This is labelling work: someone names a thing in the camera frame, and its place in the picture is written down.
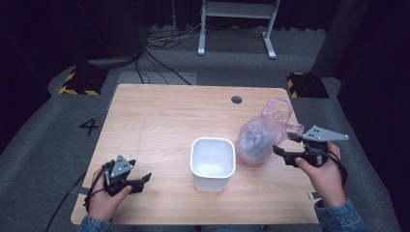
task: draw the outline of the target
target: white bowl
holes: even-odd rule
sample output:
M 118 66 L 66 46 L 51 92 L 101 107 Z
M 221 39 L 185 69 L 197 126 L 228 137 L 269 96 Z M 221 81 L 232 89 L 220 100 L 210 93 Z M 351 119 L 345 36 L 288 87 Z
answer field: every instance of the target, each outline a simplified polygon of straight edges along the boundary
M 235 147 L 224 138 L 200 137 L 190 150 L 193 185 L 199 191 L 223 191 L 236 168 Z

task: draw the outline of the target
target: white metal frame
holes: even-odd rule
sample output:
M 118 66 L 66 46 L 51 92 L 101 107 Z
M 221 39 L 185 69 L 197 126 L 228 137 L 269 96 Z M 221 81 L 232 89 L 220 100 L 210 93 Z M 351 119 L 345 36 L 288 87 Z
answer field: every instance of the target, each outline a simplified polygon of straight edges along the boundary
M 213 2 L 202 0 L 201 12 L 201 33 L 199 35 L 198 55 L 205 54 L 205 21 L 206 16 L 228 16 L 228 17 L 248 17 L 270 19 L 268 31 L 262 32 L 268 55 L 271 59 L 277 58 L 271 42 L 271 33 L 277 17 L 280 0 L 274 4 L 251 4 L 251 3 L 232 3 L 232 2 Z

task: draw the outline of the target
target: clear plastic bag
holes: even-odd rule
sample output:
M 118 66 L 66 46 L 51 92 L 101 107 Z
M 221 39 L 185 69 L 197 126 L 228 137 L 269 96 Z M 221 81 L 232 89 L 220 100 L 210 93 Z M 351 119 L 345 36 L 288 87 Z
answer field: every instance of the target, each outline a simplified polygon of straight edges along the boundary
M 304 126 L 288 124 L 291 104 L 282 99 L 270 99 L 261 114 L 245 123 L 239 132 L 236 160 L 243 166 L 259 166 L 273 153 L 273 145 L 288 139 L 287 132 L 302 135 Z

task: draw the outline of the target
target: denim sleeve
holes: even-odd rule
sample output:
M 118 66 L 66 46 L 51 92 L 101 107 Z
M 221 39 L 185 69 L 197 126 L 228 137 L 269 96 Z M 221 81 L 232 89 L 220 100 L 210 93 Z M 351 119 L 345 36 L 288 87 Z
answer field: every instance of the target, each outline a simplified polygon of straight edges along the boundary
M 112 226 L 112 221 L 95 219 L 92 217 L 85 216 L 78 228 L 78 232 L 110 232 Z
M 326 232 L 370 231 L 349 199 L 340 206 L 329 208 L 324 208 L 323 202 L 318 201 L 314 211 Z

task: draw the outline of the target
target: hand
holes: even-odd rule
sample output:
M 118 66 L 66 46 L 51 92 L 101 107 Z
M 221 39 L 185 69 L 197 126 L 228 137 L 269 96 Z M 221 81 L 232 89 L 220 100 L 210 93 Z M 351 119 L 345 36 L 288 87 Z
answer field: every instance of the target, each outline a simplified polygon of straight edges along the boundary
M 333 142 L 328 142 L 328 147 L 328 150 L 335 153 L 340 159 L 340 149 L 338 146 Z M 295 161 L 308 175 L 314 189 L 322 197 L 324 207 L 339 206 L 346 202 L 340 171 L 331 159 L 327 159 L 320 167 L 314 167 L 302 158 L 296 158 Z
M 94 173 L 93 182 L 97 178 L 100 170 Z M 103 189 L 104 175 L 102 174 L 96 185 L 94 186 L 93 193 Z M 115 196 L 110 196 L 105 190 L 101 190 L 94 194 L 90 199 L 90 208 L 88 210 L 88 216 L 100 220 L 111 220 L 117 211 L 120 203 L 128 196 L 132 190 L 131 186 L 123 188 Z

